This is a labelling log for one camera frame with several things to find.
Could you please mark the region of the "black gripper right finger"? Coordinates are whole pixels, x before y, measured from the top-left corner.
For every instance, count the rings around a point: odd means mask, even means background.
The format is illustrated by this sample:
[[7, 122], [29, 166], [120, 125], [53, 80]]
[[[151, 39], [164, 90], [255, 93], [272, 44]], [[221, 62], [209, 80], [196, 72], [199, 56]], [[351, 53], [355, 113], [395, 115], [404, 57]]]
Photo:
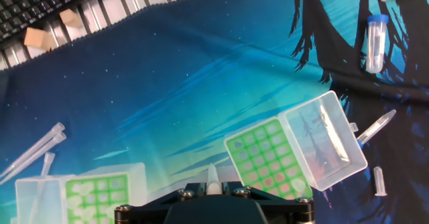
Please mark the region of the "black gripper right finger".
[[302, 196], [287, 200], [241, 182], [223, 182], [222, 191], [256, 202], [269, 223], [314, 224], [313, 198]]

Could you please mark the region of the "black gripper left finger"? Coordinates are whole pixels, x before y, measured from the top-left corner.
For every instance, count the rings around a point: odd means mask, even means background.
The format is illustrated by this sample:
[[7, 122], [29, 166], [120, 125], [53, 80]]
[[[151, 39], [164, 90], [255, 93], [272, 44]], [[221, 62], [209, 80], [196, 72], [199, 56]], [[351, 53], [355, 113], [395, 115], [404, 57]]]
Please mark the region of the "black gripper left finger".
[[148, 204], [142, 206], [120, 205], [115, 208], [114, 223], [145, 223], [165, 218], [173, 205], [183, 201], [203, 197], [206, 194], [206, 183], [189, 183]]

